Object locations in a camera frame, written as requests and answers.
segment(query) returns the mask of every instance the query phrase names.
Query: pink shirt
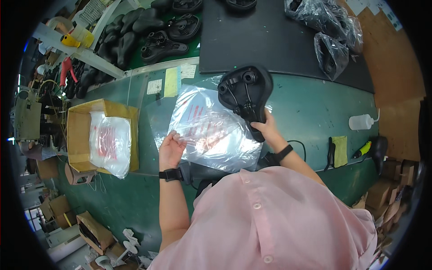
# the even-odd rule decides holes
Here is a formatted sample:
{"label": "pink shirt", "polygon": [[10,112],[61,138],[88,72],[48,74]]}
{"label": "pink shirt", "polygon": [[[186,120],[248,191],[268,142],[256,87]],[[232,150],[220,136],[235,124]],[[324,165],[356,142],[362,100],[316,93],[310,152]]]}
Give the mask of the pink shirt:
{"label": "pink shirt", "polygon": [[366,269],[377,245],[369,211],[284,167],[226,176],[194,206],[149,269]]}

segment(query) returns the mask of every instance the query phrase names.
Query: wire basket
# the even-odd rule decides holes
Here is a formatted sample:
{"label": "wire basket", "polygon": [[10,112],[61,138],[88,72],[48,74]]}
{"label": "wire basket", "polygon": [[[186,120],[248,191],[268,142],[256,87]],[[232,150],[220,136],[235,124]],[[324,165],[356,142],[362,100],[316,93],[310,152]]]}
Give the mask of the wire basket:
{"label": "wire basket", "polygon": [[106,6],[100,0],[90,0],[90,2],[84,7],[79,18],[91,25],[102,17],[105,8]]}

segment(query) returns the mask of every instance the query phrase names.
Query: black mat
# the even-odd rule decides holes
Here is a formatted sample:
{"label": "black mat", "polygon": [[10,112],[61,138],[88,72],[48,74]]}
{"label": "black mat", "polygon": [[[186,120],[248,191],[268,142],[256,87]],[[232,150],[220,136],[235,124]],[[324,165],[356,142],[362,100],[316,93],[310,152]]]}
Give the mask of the black mat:
{"label": "black mat", "polygon": [[[227,13],[218,0],[204,0],[200,73],[227,72],[260,63],[270,72],[330,80],[318,66],[316,31],[285,17],[283,0],[259,0],[250,14]],[[337,83],[374,93],[363,56],[351,57]]]}

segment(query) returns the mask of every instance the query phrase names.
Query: chair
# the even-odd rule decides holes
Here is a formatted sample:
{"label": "chair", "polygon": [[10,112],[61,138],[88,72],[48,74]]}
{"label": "chair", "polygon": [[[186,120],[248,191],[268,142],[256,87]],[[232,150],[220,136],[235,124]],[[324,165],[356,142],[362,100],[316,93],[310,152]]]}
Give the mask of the chair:
{"label": "chair", "polygon": [[67,163],[65,165],[64,172],[69,184],[71,185],[90,183],[97,173],[96,171],[78,172]]}

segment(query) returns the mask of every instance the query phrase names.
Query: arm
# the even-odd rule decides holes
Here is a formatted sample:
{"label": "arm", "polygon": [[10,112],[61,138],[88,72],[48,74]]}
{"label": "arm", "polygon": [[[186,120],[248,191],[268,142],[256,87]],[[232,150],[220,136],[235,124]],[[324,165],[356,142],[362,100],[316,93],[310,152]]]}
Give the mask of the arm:
{"label": "arm", "polygon": [[[170,132],[159,148],[159,171],[177,168],[181,155],[186,148],[180,134]],[[179,240],[190,226],[189,211],[179,180],[159,179],[159,224],[162,231],[162,243],[159,252],[171,243]]]}
{"label": "arm", "polygon": [[[265,114],[267,119],[265,124],[253,122],[251,123],[251,126],[263,134],[267,144],[273,149],[275,153],[279,153],[288,146],[288,143],[277,130],[276,121],[267,109],[265,109]],[[285,158],[280,162],[280,165],[307,176],[315,182],[325,186],[324,182],[317,175],[317,173],[314,172],[314,170],[312,170],[311,167],[309,167],[309,165],[304,162],[296,152],[294,152],[294,150],[285,156]]]}
{"label": "arm", "polygon": [[62,31],[64,35],[69,32],[69,29],[66,29],[66,26],[62,22],[59,22],[55,28],[60,29],[60,31]]}

